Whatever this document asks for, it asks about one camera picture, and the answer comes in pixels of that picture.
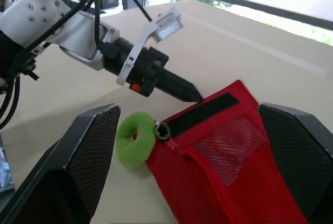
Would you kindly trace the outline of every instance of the textured black surface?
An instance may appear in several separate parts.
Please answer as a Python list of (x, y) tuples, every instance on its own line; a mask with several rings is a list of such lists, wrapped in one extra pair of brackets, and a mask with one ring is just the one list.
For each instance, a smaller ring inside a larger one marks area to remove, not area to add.
[(0, 223), (89, 224), (109, 170), (120, 109), (78, 115), (0, 213)]
[[(308, 220), (321, 219), (319, 215), (327, 207), (333, 189), (333, 159), (321, 140), (314, 138), (324, 126), (311, 132), (300, 119), (306, 117), (306, 124), (318, 122), (314, 116), (276, 107), (268, 104), (259, 108), (275, 162), (303, 215)], [(325, 143), (333, 142), (332, 134), (326, 134)]]
[(198, 123), (238, 104), (238, 100), (231, 94), (226, 93), (208, 102), (203, 102), (188, 112), (168, 121), (171, 136), (177, 137)]
[(90, 217), (97, 208), (109, 172), (120, 109), (97, 116), (68, 165), (79, 197)]

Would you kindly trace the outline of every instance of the window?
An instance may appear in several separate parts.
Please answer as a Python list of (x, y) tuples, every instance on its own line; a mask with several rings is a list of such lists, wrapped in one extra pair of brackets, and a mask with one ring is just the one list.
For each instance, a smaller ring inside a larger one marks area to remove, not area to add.
[[(177, 2), (183, 0), (146, 0), (146, 5), (159, 5), (170, 2)], [(299, 21), (286, 19), (276, 15), (267, 14), (262, 11), (254, 10), (248, 7), (242, 7), (238, 5), (232, 5), (216, 0), (197, 0), (203, 3), (210, 4), (214, 7), (227, 10), (234, 14), (256, 20), (276, 28), (283, 29), (290, 33), (300, 35), (306, 38), (311, 38), (316, 41), (333, 46), (333, 31), (314, 27), (309, 24), (305, 24)]]

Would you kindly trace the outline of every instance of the black wire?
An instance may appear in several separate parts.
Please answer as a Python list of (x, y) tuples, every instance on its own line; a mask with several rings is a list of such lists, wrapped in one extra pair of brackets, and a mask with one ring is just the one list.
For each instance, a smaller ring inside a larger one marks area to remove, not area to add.
[(5, 114), (8, 106), (9, 106), (9, 103), (10, 103), (10, 100), (11, 100), (11, 97), (12, 97), (12, 91), (14, 89), (14, 77), (10, 77), (9, 80), (8, 80), (8, 87), (7, 87), (7, 93), (6, 93), (6, 97), (1, 105), (1, 108), (0, 108), (0, 118), (3, 117), (3, 115)]
[(20, 98), (20, 76), (18, 76), (16, 78), (14, 98), (12, 100), (12, 104), (11, 104), (10, 110), (8, 112), (8, 115), (6, 116), (4, 121), (0, 124), (0, 129), (3, 129), (8, 124), (8, 122), (11, 120), (12, 116), (14, 115), (14, 113), (16, 111), (17, 104), (19, 102), (19, 98)]
[(98, 44), (100, 42), (100, 37), (99, 37), (99, 24), (100, 24), (100, 17), (99, 17), (99, 0), (94, 0), (95, 1), (95, 27), (94, 27), (94, 35), (95, 35), (95, 43), (98, 48)]
[(94, 2), (93, 0), (90, 0), (90, 1), (87, 3), (87, 5), (82, 9), (82, 11), (87, 12), (87, 11), (89, 10), (89, 8), (92, 6), (92, 3), (93, 3), (93, 2)]
[[(51, 36), (58, 28), (60, 28), (67, 20), (69, 20), (75, 13), (79, 10), (83, 9), (90, 0), (81, 0), (72, 10), (70, 10), (64, 17), (62, 17), (57, 23), (55, 23), (52, 27), (50, 27), (45, 33), (43, 33), (40, 37), (38, 37), (35, 41), (33, 41), (29, 46), (27, 46), (24, 50), (14, 56), (14, 61), (12, 63), (13, 70), (18, 70), (24, 65), (28, 58), (27, 55), (41, 42), (45, 41), (48, 37)], [(140, 5), (138, 0), (133, 0), (134, 3), (138, 6), (141, 12), (145, 15), (149, 22), (152, 21), (152, 18), (145, 11), (145, 9)]]
[(51, 44), (51, 43), (46, 42), (46, 43), (43, 45), (43, 48), (44, 48), (44, 49), (47, 48), (50, 44)]

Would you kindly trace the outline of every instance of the green sponge ring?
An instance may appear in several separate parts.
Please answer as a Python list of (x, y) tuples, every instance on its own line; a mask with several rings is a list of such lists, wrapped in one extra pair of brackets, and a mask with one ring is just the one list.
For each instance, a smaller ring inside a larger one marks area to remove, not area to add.
[(138, 167), (149, 158), (155, 145), (153, 125), (153, 118), (146, 112), (133, 113), (119, 125), (116, 150), (123, 165)]

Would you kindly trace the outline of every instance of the red pouch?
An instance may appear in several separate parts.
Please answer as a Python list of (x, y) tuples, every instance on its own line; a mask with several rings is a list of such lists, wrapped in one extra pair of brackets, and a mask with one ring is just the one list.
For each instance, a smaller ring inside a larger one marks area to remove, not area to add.
[(306, 223), (241, 81), (165, 122), (147, 165), (180, 224)]

